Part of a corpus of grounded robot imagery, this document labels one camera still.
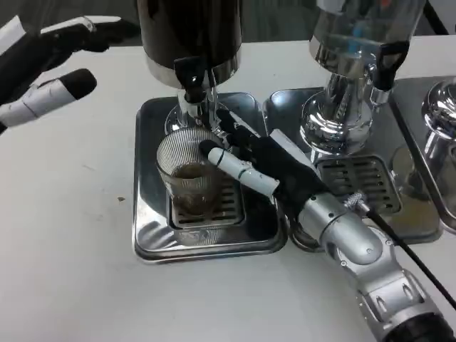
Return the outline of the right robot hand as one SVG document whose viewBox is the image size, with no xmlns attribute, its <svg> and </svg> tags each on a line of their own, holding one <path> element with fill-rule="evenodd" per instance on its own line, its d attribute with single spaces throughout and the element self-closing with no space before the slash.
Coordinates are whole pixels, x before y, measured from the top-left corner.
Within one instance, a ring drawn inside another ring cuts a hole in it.
<svg viewBox="0 0 456 342">
<path fill-rule="evenodd" d="M 316 171 L 297 160 L 271 135 L 260 136 L 228 110 L 218 110 L 220 127 L 227 142 L 239 149 L 237 157 L 218 142 L 203 140 L 199 151 L 212 165 L 244 186 L 274 198 L 286 216 L 299 223 L 305 204 L 328 192 Z"/>
</svg>

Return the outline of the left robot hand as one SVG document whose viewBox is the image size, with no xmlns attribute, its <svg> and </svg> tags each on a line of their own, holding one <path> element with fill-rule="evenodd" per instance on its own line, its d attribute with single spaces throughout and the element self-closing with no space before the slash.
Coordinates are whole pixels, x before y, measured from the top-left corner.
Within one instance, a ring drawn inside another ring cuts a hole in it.
<svg viewBox="0 0 456 342">
<path fill-rule="evenodd" d="M 40 75 L 74 53 L 103 53 L 139 33 L 137 24 L 119 16 L 79 16 L 41 29 L 13 17 L 1 27 L 1 131 L 80 100 L 98 84 L 86 68 L 37 84 Z"/>
</svg>

